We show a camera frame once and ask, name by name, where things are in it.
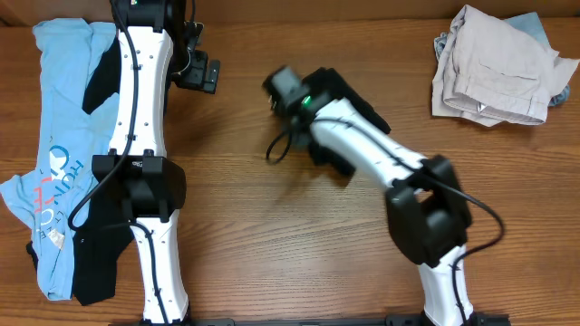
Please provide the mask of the black t-shirt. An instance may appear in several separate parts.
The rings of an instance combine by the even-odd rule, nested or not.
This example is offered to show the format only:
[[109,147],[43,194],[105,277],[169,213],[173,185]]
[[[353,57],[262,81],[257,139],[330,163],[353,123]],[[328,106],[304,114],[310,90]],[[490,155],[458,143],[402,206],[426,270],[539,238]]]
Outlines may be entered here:
[[[373,126],[385,134],[391,132],[389,124],[364,100],[334,69],[321,67],[302,79],[314,93],[328,91],[335,99],[346,98]],[[337,153],[309,139],[307,150],[316,166],[330,164],[340,175],[351,177],[356,168]]]

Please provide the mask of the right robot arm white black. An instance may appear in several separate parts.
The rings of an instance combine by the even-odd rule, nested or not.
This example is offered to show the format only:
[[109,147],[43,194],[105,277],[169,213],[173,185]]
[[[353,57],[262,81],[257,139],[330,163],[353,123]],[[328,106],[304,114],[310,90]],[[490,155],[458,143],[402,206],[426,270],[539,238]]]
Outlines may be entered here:
[[386,121],[334,69],[300,78],[283,66],[262,87],[289,124],[285,136],[303,142],[315,164],[345,176],[362,172],[383,192],[391,239],[420,271],[425,304],[416,322],[469,325],[473,306],[459,258],[472,217],[450,161],[389,138]]

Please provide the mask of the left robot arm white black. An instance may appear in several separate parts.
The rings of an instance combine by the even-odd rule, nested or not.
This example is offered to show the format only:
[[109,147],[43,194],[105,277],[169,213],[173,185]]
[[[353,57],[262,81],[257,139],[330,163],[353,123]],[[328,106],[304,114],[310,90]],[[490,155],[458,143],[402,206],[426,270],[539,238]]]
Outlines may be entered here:
[[144,285],[139,323],[190,325],[177,232],[187,182],[167,157],[163,122],[170,86],[213,94],[220,62],[197,47],[204,26],[192,1],[114,1],[111,9],[119,28],[120,102],[108,151],[92,158],[99,184],[90,215],[109,200],[119,221],[101,232],[127,230],[136,242]]

